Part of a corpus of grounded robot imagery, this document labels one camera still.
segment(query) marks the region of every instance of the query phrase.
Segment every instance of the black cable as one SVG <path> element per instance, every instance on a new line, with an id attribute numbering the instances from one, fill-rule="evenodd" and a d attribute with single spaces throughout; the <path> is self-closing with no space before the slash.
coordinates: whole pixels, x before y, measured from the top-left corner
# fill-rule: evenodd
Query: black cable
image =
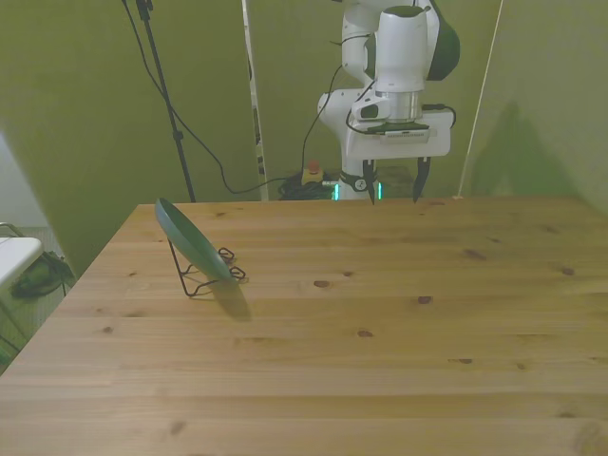
<path id="1" fill-rule="evenodd" d="M 154 77 L 154 75 L 152 74 L 152 71 L 150 71 L 150 67 L 148 66 L 147 59 L 145 58 L 145 52 L 143 51 L 142 40 L 140 38 L 140 34 L 137 31 L 137 27 L 135 26 L 135 21 L 133 20 L 133 16 L 131 14 L 131 10 L 129 9 L 129 6 L 126 3 L 126 0 L 123 0 L 123 5 L 124 5 L 124 9 L 126 10 L 126 14 L 127 14 L 128 18 L 129 18 L 129 22 L 131 23 L 131 27 L 133 28 L 133 32 L 135 33 L 135 39 L 137 40 L 137 45 L 138 45 L 138 47 L 140 49 L 140 54 L 142 55 L 143 66 L 145 67 L 145 71 L 148 73 L 148 76 L 150 77 L 150 79 L 154 83 L 154 86 L 156 87 L 156 89 L 159 91 L 159 93 L 164 98 L 161 86 L 156 81 L 156 78 Z M 186 124 L 186 122 L 181 119 L 180 114 L 176 111 L 175 107 L 171 105 L 171 109 L 173 110 L 173 114 L 175 115 L 176 119 L 181 124 L 181 126 L 183 126 L 183 128 L 188 133 L 190 133 L 190 135 L 192 135 L 192 137 L 209 153 L 209 155 L 211 156 L 211 158 L 218 164 L 218 166 L 219 166 L 219 173 L 221 174 L 221 179 L 223 181 L 224 187 L 226 187 L 226 190 L 228 190 L 233 195 L 240 195 L 240 194 L 243 194 L 243 193 L 252 192 L 252 191 L 257 190 L 258 188 L 263 187 L 264 185 L 267 185 L 267 184 L 269 184 L 271 182 L 285 181 L 287 179 L 287 178 L 270 179 L 270 180 L 265 181 L 264 183 L 261 183 L 260 185 L 256 185 L 255 187 L 248 188 L 246 190 L 233 190 L 230 187 L 230 185 L 228 184 L 227 180 L 226 180 L 226 176 L 225 176 L 225 173 L 224 173 L 224 167 L 223 167 L 221 161 L 219 160 L 219 158 L 216 156 L 216 154 L 214 154 L 213 151 L 207 146 L 207 144 L 205 144 L 203 142 L 203 140 L 201 138 L 199 138 L 199 136 L 197 136 L 194 133 L 194 131 L 192 131 L 192 129 Z"/>
<path id="2" fill-rule="evenodd" d="M 375 84 L 375 81 L 371 81 L 370 85 L 368 85 L 368 88 L 365 89 L 365 91 L 361 94 L 361 96 L 359 98 L 357 98 L 356 102 L 359 102 L 363 99 L 363 97 L 365 97 L 365 94 L 368 93 L 371 89 L 371 87 Z M 370 133 L 369 131 L 363 131 L 363 130 L 359 130 L 357 128 L 355 128 L 354 126 L 351 125 L 351 114 L 352 114 L 352 108 L 349 109 L 349 113 L 346 115 L 346 126 L 351 129 L 352 131 L 354 131 L 355 133 L 359 133 L 361 135 L 369 135 L 369 136 L 375 136 L 378 135 L 378 133 Z"/>
<path id="3" fill-rule="evenodd" d="M 456 121 L 458 120 L 456 109 L 454 109 L 452 106 L 448 106 L 447 104 L 423 104 L 422 109 L 423 111 L 441 111 L 443 109 L 449 109 L 450 111 L 452 111 L 452 114 L 454 115 L 454 120 L 450 128 L 453 128 L 456 124 Z"/>
<path id="4" fill-rule="evenodd" d="M 15 346 L 12 342 L 10 342 L 6 337 L 4 337 L 3 335 L 0 335 L 0 341 L 4 342 L 5 344 L 7 344 L 9 347 L 11 347 L 13 350 L 15 350 L 17 352 L 17 354 L 19 354 L 21 351 L 17 348 L 17 346 Z"/>
<path id="5" fill-rule="evenodd" d="M 332 177 L 327 173 L 323 175 L 323 181 L 330 181 Z M 333 186 L 325 186 L 322 182 L 308 182 L 302 185 L 302 174 L 291 176 L 278 188 L 280 199 L 283 201 L 296 200 L 330 200 Z"/>
<path id="6" fill-rule="evenodd" d="M 337 68 L 337 70 L 333 74 L 332 81 L 330 82 L 330 90 L 328 91 L 327 100 L 323 104 L 323 107 L 321 107 L 321 109 L 319 109 L 319 112 L 316 114 L 316 117 L 313 120 L 313 124 L 308 129 L 308 133 L 306 133 L 306 136 L 304 137 L 304 143 L 302 144 L 302 166 L 300 168 L 300 172 L 302 172 L 302 173 L 304 172 L 304 161 L 306 160 L 305 159 L 305 157 L 306 157 L 306 143 L 308 142 L 308 138 L 309 138 L 309 136 L 311 136 L 311 133 L 313 132 L 314 126 L 316 125 L 316 123 L 319 120 L 319 117 L 321 117 L 321 114 L 323 114 L 323 111 L 325 110 L 325 108 L 327 107 L 328 103 L 330 102 L 330 98 L 332 97 L 332 91 L 333 91 L 333 83 L 335 82 L 335 78 L 336 78 L 336 76 L 338 75 L 338 73 L 340 72 L 341 69 L 342 69 L 342 64 L 340 64 L 340 66 Z"/>
<path id="7" fill-rule="evenodd" d="M 336 46 L 342 46 L 342 45 L 344 45 L 344 43 L 346 43 L 347 41 L 350 41 L 350 40 L 355 40 L 357 38 L 370 38 L 370 37 L 371 37 L 371 33 L 368 33 L 367 35 L 350 36 L 350 37 L 342 40 L 339 43 L 337 41 L 330 41 L 330 43 L 332 43 L 333 45 L 336 45 Z"/>

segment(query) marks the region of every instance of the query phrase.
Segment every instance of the green plate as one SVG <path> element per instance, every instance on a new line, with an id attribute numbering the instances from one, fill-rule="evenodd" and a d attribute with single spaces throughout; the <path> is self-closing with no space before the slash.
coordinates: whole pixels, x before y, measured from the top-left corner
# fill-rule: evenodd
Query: green plate
<path id="1" fill-rule="evenodd" d="M 235 280 L 213 244 L 166 199 L 156 201 L 156 219 L 174 247 L 210 280 Z"/>

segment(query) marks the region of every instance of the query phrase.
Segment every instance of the olive green backdrop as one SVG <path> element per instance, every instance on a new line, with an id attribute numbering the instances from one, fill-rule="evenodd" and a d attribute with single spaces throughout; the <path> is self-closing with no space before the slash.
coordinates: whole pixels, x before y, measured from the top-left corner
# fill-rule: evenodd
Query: olive green backdrop
<path id="1" fill-rule="evenodd" d="M 465 195 L 579 195 L 608 212 L 608 4 L 504 0 Z"/>
<path id="2" fill-rule="evenodd" d="M 234 187 L 255 185 L 240 0 L 154 6 L 175 108 L 218 151 Z M 78 274 L 138 203 L 188 200 L 121 0 L 3 0 L 0 43 L 0 131 Z M 184 145 L 198 199 L 232 199 L 204 150 L 188 136 Z"/>
<path id="3" fill-rule="evenodd" d="M 500 0 L 438 0 L 462 42 L 461 63 L 441 83 L 428 83 L 425 103 L 445 103 L 458 111 L 449 156 L 433 161 L 427 196 L 458 191 Z M 299 169 L 302 142 L 341 62 L 344 6 L 330 0 L 249 0 L 257 98 L 269 178 Z M 342 87 L 360 83 L 347 79 Z M 321 123 L 309 139 L 308 158 L 324 168 L 340 167 L 340 148 Z M 389 164 L 381 161 L 380 165 Z M 415 174 L 415 161 L 399 161 Z"/>

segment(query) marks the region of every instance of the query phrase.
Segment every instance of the table top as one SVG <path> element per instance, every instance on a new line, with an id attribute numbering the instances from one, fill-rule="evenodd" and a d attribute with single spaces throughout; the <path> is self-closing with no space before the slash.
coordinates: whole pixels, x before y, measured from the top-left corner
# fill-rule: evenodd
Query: table top
<path id="1" fill-rule="evenodd" d="M 183 205 L 247 315 L 188 299 L 141 206 L 0 377 L 10 456 L 600 455 L 608 218 L 576 199 Z"/>
<path id="2" fill-rule="evenodd" d="M 0 290 L 23 273 L 43 252 L 33 237 L 0 237 Z"/>

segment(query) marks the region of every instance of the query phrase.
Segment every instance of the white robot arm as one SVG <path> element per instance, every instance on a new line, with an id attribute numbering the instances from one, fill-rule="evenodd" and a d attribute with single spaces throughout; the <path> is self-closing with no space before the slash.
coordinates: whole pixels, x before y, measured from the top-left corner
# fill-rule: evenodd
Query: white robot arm
<path id="1" fill-rule="evenodd" d="M 341 143 L 340 195 L 374 201 L 376 160 L 418 158 L 417 200 L 430 158 L 449 152 L 455 121 L 453 110 L 422 106 L 420 95 L 426 81 L 441 81 L 457 66 L 458 36 L 434 0 L 344 3 L 342 66 L 367 88 L 336 90 L 319 102 L 321 120 Z"/>

